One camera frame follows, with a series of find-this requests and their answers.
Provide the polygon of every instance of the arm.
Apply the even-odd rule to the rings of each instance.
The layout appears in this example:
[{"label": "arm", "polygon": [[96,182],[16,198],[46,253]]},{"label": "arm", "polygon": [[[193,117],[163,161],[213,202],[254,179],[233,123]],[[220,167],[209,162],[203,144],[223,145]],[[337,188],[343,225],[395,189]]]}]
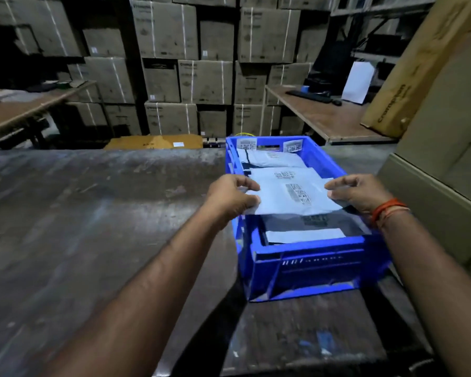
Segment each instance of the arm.
[{"label": "arm", "polygon": [[[393,198],[372,175],[341,177],[325,187],[331,198],[365,214]],[[389,209],[379,226],[434,348],[451,375],[471,377],[471,277],[407,210]]]},{"label": "arm", "polygon": [[204,205],[67,343],[48,364],[46,375],[152,375],[215,235],[259,202],[238,186],[260,189],[238,175],[214,182]]}]

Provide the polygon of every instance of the forearm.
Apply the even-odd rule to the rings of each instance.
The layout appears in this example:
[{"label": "forearm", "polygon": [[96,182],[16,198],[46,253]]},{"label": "forearm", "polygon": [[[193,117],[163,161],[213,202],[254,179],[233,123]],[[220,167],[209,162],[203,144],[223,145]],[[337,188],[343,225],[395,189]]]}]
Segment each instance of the forearm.
[{"label": "forearm", "polygon": [[471,278],[408,212],[382,233],[433,345],[452,375],[471,376]]},{"label": "forearm", "polygon": [[151,375],[220,228],[201,207],[49,365],[56,376]]}]

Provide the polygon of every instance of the wooden table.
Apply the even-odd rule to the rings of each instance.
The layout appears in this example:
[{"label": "wooden table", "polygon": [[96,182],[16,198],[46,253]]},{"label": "wooden table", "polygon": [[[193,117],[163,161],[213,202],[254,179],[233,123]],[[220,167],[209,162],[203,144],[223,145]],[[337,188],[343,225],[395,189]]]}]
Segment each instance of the wooden table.
[{"label": "wooden table", "polygon": [[77,88],[47,91],[39,98],[28,101],[0,101],[0,134],[19,125],[27,125],[27,119],[65,101],[70,96],[95,85],[95,81],[86,81]]},{"label": "wooden table", "polygon": [[342,106],[325,104],[286,94],[299,86],[265,86],[266,93],[274,95],[308,126],[317,132],[326,144],[358,142],[392,142],[388,138],[360,124],[368,104],[359,106],[342,101]]}]

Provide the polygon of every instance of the desk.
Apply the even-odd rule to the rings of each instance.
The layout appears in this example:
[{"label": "desk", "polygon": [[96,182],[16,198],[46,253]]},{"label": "desk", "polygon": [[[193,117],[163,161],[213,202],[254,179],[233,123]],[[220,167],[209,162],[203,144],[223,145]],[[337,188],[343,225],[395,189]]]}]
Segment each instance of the desk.
[{"label": "desk", "polygon": [[274,95],[281,103],[295,113],[308,126],[317,132],[326,144],[360,143],[360,142],[393,142],[375,131],[360,124],[367,104],[342,101],[342,106],[319,103],[298,96],[288,95],[287,91],[299,89],[296,86],[265,86],[266,93]]},{"label": "desk", "polygon": [[73,96],[95,84],[95,81],[86,81],[77,88],[69,88],[66,90],[55,89],[47,91],[44,93],[44,95],[29,102],[0,101],[0,134],[17,125],[27,125],[28,118],[31,118],[37,113],[45,112],[52,106],[65,101],[70,96]]},{"label": "desk", "polygon": [[[37,375],[224,172],[224,149],[0,151],[0,375]],[[377,372],[429,358],[391,276],[380,289],[248,304],[235,247],[229,225],[214,240],[156,376],[403,375]]]}]

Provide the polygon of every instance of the hand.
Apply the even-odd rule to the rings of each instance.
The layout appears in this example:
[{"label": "hand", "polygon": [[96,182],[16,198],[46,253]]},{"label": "hand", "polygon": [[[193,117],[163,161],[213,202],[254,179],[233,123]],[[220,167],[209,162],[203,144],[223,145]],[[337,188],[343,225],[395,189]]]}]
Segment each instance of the hand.
[{"label": "hand", "polygon": [[238,190],[239,186],[245,186],[250,190],[260,190],[260,186],[255,181],[239,174],[223,175],[209,186],[204,206],[212,214],[220,215],[223,227],[246,209],[260,203],[258,196],[244,194]]},{"label": "hand", "polygon": [[361,213],[368,215],[394,198],[372,174],[339,177],[327,182],[324,188],[328,189],[328,197],[331,199],[347,201]]}]

